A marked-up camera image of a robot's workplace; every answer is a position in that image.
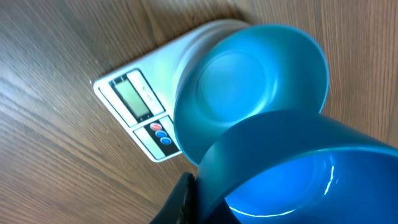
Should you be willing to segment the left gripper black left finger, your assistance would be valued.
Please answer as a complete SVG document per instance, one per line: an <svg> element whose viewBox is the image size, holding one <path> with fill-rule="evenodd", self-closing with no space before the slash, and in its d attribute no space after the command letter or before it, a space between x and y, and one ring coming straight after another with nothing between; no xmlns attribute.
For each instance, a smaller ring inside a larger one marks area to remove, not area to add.
<svg viewBox="0 0 398 224"><path fill-rule="evenodd" d="M196 223L195 177L192 173L185 172L150 224L193 223Z"/></svg>

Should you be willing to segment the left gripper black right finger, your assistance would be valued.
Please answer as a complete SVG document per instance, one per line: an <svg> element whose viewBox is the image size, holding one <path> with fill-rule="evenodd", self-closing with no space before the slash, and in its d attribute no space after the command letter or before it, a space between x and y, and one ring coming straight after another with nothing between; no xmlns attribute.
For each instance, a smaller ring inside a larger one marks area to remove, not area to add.
<svg viewBox="0 0 398 224"><path fill-rule="evenodd" d="M241 224L223 200L212 212L205 224Z"/></svg>

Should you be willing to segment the blue plastic measuring scoop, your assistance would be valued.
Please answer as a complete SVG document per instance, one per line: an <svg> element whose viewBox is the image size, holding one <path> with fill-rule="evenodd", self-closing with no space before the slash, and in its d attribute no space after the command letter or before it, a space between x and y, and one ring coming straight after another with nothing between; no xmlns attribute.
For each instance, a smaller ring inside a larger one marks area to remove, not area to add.
<svg viewBox="0 0 398 224"><path fill-rule="evenodd" d="M223 200L241 223L396 223L397 150L320 114L258 114L211 145L197 194L202 223Z"/></svg>

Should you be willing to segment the white digital kitchen scale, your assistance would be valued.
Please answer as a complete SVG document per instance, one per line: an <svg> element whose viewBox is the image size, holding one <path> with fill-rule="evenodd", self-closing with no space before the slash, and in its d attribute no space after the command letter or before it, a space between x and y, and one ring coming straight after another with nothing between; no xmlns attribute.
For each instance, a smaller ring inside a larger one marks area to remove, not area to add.
<svg viewBox="0 0 398 224"><path fill-rule="evenodd" d="M219 41L249 27L235 19L207 22L93 84L102 104L153 162L181 154L174 132L178 85Z"/></svg>

